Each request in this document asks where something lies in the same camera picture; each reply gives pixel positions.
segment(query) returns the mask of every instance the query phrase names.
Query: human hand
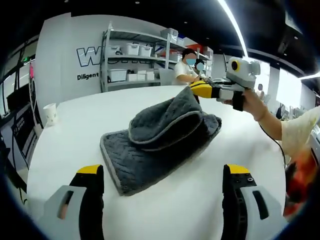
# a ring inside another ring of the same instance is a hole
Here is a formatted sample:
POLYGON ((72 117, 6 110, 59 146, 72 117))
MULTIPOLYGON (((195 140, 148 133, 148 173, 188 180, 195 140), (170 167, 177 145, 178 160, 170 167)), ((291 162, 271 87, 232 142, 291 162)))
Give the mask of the human hand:
MULTIPOLYGON (((258 95, 251 89, 246 89, 243 94, 243 110, 250 113, 257 122, 261 120, 268 111, 267 106, 260 100, 258 95)), ((224 104, 233 105, 232 100, 224 101, 224 104)))
POLYGON ((197 77, 194 78, 194 80, 193 80, 192 83, 194 83, 194 82, 196 82, 196 81, 200 81, 200 80, 201 80, 201 79, 200 79, 200 75, 198 75, 197 77))

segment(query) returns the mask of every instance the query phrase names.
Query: pink object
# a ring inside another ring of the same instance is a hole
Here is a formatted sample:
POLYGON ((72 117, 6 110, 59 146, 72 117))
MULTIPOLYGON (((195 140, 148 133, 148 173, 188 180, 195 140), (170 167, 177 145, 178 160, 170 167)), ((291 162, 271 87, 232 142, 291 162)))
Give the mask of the pink object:
POLYGON ((29 76, 31 79, 34 78, 34 67, 31 65, 31 62, 30 62, 29 76))

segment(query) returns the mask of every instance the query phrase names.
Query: white table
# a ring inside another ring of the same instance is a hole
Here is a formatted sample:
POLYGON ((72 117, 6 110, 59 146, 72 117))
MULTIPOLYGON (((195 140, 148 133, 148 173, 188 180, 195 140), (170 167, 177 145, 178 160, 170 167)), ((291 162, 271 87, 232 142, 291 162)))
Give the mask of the white table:
POLYGON ((200 98, 203 110, 222 118, 220 133, 195 160, 152 187, 119 196, 100 152, 104 133, 127 129, 142 109, 176 96, 183 86, 124 89, 61 103, 59 123, 45 128, 35 147, 27 181, 34 219, 44 202, 77 170, 104 167, 103 232, 106 240, 213 240, 223 230, 224 164, 248 168, 258 185, 285 204, 284 161, 279 147, 252 116, 214 99, 200 98))

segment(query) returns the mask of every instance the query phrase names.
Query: ceiling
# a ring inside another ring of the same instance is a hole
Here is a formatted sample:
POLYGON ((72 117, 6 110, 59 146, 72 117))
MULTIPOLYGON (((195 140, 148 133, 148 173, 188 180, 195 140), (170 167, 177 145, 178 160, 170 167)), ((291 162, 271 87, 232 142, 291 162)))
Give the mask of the ceiling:
MULTIPOLYGON (((45 19, 71 12, 72 16, 105 14, 152 22, 180 33, 216 53, 242 56, 240 42, 227 15, 217 0, 29 0, 7 2, 13 19, 2 29, 8 53, 41 31, 45 19)), ((296 76, 318 72, 312 44, 285 24, 281 0, 226 0, 243 35, 249 57, 284 68, 296 76)), ((319 92, 317 82, 303 82, 319 92)))

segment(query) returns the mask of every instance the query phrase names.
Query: person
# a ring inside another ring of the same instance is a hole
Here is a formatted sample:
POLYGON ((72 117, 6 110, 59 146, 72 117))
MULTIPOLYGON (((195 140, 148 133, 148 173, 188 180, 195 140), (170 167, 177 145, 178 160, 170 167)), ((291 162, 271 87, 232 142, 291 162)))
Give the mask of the person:
POLYGON ((258 91, 256 92, 256 94, 258 95, 258 97, 263 100, 264 99, 264 96, 265 96, 265 92, 263 90, 263 85, 260 83, 258 85, 258 91))
POLYGON ((194 72, 199 75, 201 71, 204 69, 204 67, 205 67, 205 62, 202 59, 197 58, 194 64, 194 72))
POLYGON ((198 74, 191 67, 195 65, 196 58, 196 52, 193 49, 186 48, 183 50, 182 60, 174 66, 174 85, 187 85, 200 80, 198 74))
MULTIPOLYGON (((305 112, 296 119, 281 121, 272 115, 267 106, 251 89, 243 93, 243 110, 274 140, 281 141, 284 154, 290 157, 286 170, 286 201, 283 215, 290 221, 305 205, 318 171, 318 161, 309 145, 313 128, 320 127, 320 106, 305 112)), ((232 100, 225 104, 232 105, 232 100)))

